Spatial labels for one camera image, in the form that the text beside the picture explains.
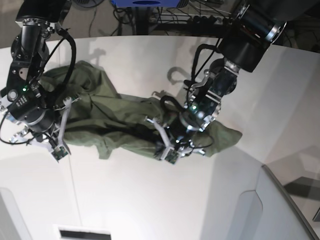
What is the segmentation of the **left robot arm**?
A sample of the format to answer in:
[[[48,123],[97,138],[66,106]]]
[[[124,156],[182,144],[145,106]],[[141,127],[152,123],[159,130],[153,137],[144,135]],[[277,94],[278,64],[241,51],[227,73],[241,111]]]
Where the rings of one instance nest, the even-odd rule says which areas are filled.
[[[151,120],[159,140],[154,158],[171,164],[200,154],[210,157],[238,143],[242,134],[218,122],[224,96],[232,93],[240,71],[253,72],[287,24],[317,0],[238,0],[226,20],[221,42],[197,47],[183,104],[165,95],[164,115]]]

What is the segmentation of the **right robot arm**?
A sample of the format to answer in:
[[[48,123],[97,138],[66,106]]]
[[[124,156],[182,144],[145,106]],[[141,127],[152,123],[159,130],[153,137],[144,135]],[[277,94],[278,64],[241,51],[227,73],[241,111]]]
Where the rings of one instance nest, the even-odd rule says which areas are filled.
[[[69,0],[25,0],[22,3],[15,18],[21,31],[11,45],[12,63],[6,86],[0,92],[3,119],[23,125],[6,144],[45,148],[56,161],[71,153],[64,134],[72,104],[79,100],[78,96],[67,96],[61,103],[57,102],[76,64],[75,40],[62,27],[71,4]],[[71,61],[63,81],[48,91],[40,80],[53,55],[46,43],[52,34],[58,34],[69,43]]]

